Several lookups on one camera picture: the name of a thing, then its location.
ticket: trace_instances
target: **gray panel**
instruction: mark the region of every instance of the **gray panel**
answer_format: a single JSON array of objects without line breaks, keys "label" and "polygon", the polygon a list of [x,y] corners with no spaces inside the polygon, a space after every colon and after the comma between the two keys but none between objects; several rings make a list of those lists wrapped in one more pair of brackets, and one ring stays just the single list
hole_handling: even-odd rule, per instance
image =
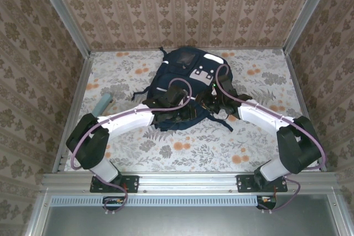
[{"label": "gray panel", "polygon": [[54,207],[43,235],[335,236],[338,232],[326,196],[299,196],[272,214],[255,207],[127,207],[114,215],[106,215],[101,207]]}]

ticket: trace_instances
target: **wall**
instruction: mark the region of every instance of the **wall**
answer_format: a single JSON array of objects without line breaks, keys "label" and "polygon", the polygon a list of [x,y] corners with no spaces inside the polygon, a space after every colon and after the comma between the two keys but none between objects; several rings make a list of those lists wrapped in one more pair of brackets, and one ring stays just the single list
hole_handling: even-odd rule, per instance
[{"label": "wall", "polygon": [[92,50],[281,47],[305,0],[64,0]]},{"label": "wall", "polygon": [[354,0],[321,0],[290,57],[353,215]]},{"label": "wall", "polygon": [[0,235],[21,235],[83,58],[49,0],[0,0]]}]

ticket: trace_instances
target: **metal frame edge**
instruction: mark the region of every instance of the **metal frame edge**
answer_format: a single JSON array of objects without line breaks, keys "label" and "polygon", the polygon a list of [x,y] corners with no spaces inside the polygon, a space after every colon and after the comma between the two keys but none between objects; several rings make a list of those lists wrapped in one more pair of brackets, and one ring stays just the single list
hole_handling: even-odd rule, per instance
[{"label": "metal frame edge", "polygon": [[66,121],[66,124],[64,127],[64,132],[61,137],[60,144],[59,144],[58,153],[56,155],[55,162],[53,165],[53,169],[52,169],[53,173],[58,171],[61,156],[66,149],[65,142],[70,134],[69,132],[72,132],[74,130],[75,125],[76,125],[77,118],[80,113],[81,102],[82,102],[82,99],[85,94],[87,80],[90,77],[92,64],[93,64],[93,58],[91,58],[91,57],[89,57],[89,59],[84,61],[84,65],[81,70],[80,78],[79,78],[79,81],[77,83],[77,87],[75,90],[74,98],[72,99],[72,105],[70,107],[68,119]]},{"label": "metal frame edge", "polygon": [[293,63],[291,61],[291,58],[290,58],[289,54],[285,54],[285,60],[286,60],[287,65],[288,65],[288,69],[289,69],[289,72],[290,72],[290,77],[291,77],[291,80],[293,81],[293,85],[294,85],[294,88],[295,88],[296,96],[297,96],[299,104],[300,104],[301,111],[302,111],[304,116],[306,116],[307,118],[310,119],[309,112],[308,112],[308,109],[306,107],[306,103],[305,103],[303,94],[301,92],[299,81],[298,81],[298,78],[296,76],[295,69],[294,69],[294,66],[293,66]]},{"label": "metal frame edge", "polygon": [[90,56],[90,47],[64,4],[64,1],[50,0],[50,3],[54,6],[84,59],[88,59]]},{"label": "metal frame edge", "polygon": [[25,236],[41,236],[49,212],[51,195],[39,195],[29,220]]},{"label": "metal frame edge", "polygon": [[284,43],[283,49],[286,54],[290,54],[319,2],[320,0],[306,0]]},{"label": "metal frame edge", "polygon": [[333,190],[333,193],[327,195],[327,197],[339,235],[353,236],[353,221],[350,218],[348,207],[344,201],[343,195],[338,195]]},{"label": "metal frame edge", "polygon": [[[212,173],[178,173],[178,172],[125,172],[125,175],[140,177],[139,195],[265,195],[269,193],[238,193],[236,176],[249,172],[212,172]],[[40,193],[51,195],[86,195],[90,190],[92,173],[58,172],[45,174]],[[301,194],[325,194],[339,191],[334,172],[302,172],[292,175],[292,180],[301,183]],[[291,195],[297,186],[288,183]]]}]

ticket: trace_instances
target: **metal mounting plate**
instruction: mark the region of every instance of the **metal mounting plate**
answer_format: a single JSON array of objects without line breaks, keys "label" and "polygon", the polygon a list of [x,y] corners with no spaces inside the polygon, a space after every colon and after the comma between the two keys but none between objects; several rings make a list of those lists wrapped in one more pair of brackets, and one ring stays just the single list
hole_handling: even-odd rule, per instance
[{"label": "metal mounting plate", "polygon": [[[123,175],[121,183],[119,185],[123,188],[124,186],[126,186],[128,193],[137,193],[139,188],[139,176]],[[123,193],[119,189],[101,183],[96,177],[92,177],[90,192],[91,193]]]},{"label": "metal mounting plate", "polygon": [[277,192],[287,192],[287,182],[284,178],[277,178],[272,182],[272,185],[267,186],[263,190],[259,190],[254,187],[254,175],[253,174],[243,174],[237,175],[237,189],[239,193],[250,193],[250,192],[274,192],[274,187]]}]

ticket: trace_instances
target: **backpack pocket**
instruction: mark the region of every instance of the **backpack pocket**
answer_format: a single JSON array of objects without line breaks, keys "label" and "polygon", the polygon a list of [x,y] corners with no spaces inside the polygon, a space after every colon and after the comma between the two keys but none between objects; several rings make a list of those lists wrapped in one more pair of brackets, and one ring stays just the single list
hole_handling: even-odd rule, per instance
[{"label": "backpack pocket", "polygon": [[178,53],[170,53],[168,58],[168,72],[187,76],[198,62],[200,54],[189,49],[180,49]]}]

